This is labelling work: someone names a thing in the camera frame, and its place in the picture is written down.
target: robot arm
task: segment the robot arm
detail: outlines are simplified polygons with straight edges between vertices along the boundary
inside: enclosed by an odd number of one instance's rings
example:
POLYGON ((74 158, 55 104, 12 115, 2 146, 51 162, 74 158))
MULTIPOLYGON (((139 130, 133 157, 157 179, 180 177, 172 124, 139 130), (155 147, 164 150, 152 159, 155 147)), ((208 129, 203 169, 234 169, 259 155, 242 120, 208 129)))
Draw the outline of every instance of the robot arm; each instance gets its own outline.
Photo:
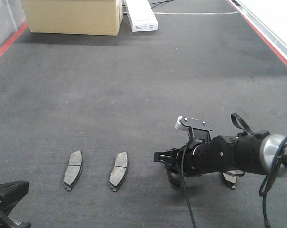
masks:
POLYGON ((243 132, 236 136, 219 135, 211 140, 209 122, 179 117, 175 128, 188 132, 188 143, 179 149, 154 153, 154 162, 165 164, 169 181, 177 186, 182 175, 195 177, 213 172, 234 177, 246 172, 265 175, 259 195, 263 196, 265 227, 268 228, 266 196, 277 176, 287 177, 287 136, 269 131, 256 133, 237 113, 232 114, 231 119, 243 132), (243 173, 229 172, 236 170, 243 173))

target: black strap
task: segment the black strap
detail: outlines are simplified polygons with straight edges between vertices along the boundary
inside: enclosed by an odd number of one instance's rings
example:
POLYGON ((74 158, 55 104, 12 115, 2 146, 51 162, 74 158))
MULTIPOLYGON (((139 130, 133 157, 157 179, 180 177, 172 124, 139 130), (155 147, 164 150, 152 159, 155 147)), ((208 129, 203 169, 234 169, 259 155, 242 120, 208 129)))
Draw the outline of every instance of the black strap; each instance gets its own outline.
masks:
POLYGON ((236 126, 239 129, 242 129, 243 131, 248 132, 251 135, 257 135, 256 132, 254 132, 249 125, 245 122, 245 120, 237 113, 232 113, 231 114, 231 120, 234 124, 234 126, 236 126))

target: white cable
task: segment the white cable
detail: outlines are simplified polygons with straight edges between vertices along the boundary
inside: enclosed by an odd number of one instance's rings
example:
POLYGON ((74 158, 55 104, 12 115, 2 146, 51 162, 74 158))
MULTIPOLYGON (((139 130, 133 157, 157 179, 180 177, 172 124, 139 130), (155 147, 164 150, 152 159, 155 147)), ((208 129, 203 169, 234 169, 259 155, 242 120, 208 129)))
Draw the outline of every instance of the white cable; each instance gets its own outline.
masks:
POLYGON ((163 14, 163 15, 230 15, 237 14, 238 11, 226 12, 226 13, 171 13, 171 12, 154 12, 154 14, 163 14))

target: black cable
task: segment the black cable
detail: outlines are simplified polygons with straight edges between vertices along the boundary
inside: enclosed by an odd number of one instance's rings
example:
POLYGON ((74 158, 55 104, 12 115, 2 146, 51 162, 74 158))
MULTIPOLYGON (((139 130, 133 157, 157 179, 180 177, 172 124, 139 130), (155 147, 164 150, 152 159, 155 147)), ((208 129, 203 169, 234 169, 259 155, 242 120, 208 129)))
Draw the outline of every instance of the black cable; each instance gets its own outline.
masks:
POLYGON ((174 0, 166 0, 166 1, 160 1, 160 2, 153 2, 153 3, 150 3, 150 5, 156 4, 155 6, 152 6, 152 7, 151 7, 151 8, 153 9, 153 8, 155 8, 155 7, 157 7, 157 6, 161 5, 161 4, 164 4, 164 3, 167 3, 167 2, 171 2, 171 1, 174 1, 174 0))
POLYGON ((271 167, 270 167, 270 173, 265 177, 263 180, 261 187, 259 188, 258 194, 263 197, 263 215, 264 215, 264 225, 265 228, 271 228, 270 222, 268 221, 267 217, 267 211, 266 211, 266 198, 267 198, 267 193, 271 189, 272 185, 274 184, 276 178, 277 178, 277 173, 280 169, 280 166, 283 162, 283 155, 285 152, 285 148, 287 147, 287 136, 283 139, 283 141, 280 143, 276 155, 273 158, 271 167))
POLYGON ((191 209, 191 204, 189 202, 189 198, 188 198, 188 194, 187 194, 187 190, 186 190, 185 176, 183 174, 183 161, 184 161, 184 158, 185 158, 185 153, 186 153, 186 151, 189 148, 189 145, 190 145, 190 142, 188 142, 187 146, 185 147, 185 149, 184 149, 184 151, 182 153, 182 167, 181 167, 181 169, 182 169, 181 170, 182 171, 182 182, 183 182, 182 186, 183 186, 183 191, 184 191, 184 194, 185 194, 188 210, 189 210, 189 213, 190 213, 190 216, 191 216, 191 221, 192 221, 192 224, 193 224, 193 228, 196 228, 195 220, 194 220, 192 209, 191 209))

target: black mount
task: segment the black mount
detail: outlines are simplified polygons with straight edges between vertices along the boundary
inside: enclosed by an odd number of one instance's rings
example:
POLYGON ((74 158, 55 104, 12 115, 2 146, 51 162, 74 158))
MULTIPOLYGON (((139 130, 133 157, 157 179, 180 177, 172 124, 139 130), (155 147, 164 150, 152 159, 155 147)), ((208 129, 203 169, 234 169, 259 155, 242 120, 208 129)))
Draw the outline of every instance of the black mount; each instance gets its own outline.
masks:
POLYGON ((27 181, 17 181, 0 184, 0 227, 1 228, 30 228, 30 223, 17 223, 8 215, 16 204, 29 192, 27 181))

